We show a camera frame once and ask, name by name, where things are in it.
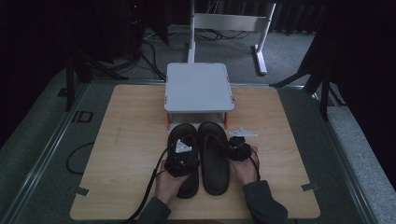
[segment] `dark sleeve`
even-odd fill
[[[286,223],[288,210],[275,201],[267,181],[257,181],[243,187],[247,208],[256,224]]]
[[[156,197],[152,197],[146,205],[136,224],[166,223],[171,214],[169,207]]]

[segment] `tape piece on table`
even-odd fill
[[[81,187],[78,188],[72,187],[70,188],[69,192],[72,194],[79,194],[84,197],[87,197],[90,194],[90,191],[88,189],[84,189]]]
[[[315,184],[315,183],[309,183],[309,184],[306,184],[306,185],[301,185],[301,188],[303,189],[303,191],[307,191],[307,190],[311,190],[311,189],[313,191],[315,191],[317,189],[320,189],[320,187],[317,184]]]

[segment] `long-sleeved shirt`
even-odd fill
[[[243,187],[247,208],[256,224],[286,223],[288,210],[274,200],[267,181],[257,181]],[[166,223],[169,207],[156,197],[151,198],[136,224]]]

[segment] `person's left hand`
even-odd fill
[[[161,173],[155,178],[155,197],[165,204],[169,204],[177,196],[183,182],[188,175],[173,177],[165,171],[165,162],[161,162]]]

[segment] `white metal stand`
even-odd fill
[[[195,56],[195,40],[194,30],[198,29],[213,29],[213,30],[235,30],[248,32],[261,32],[259,44],[255,45],[255,53],[257,62],[260,67],[260,74],[266,75],[267,68],[265,66],[264,57],[262,56],[262,49],[265,38],[271,24],[276,4],[270,4],[267,9],[266,17],[252,17],[252,16],[235,16],[235,15],[219,15],[219,14],[203,14],[195,13],[195,0],[191,0],[191,40],[189,48],[188,63],[194,63]]]

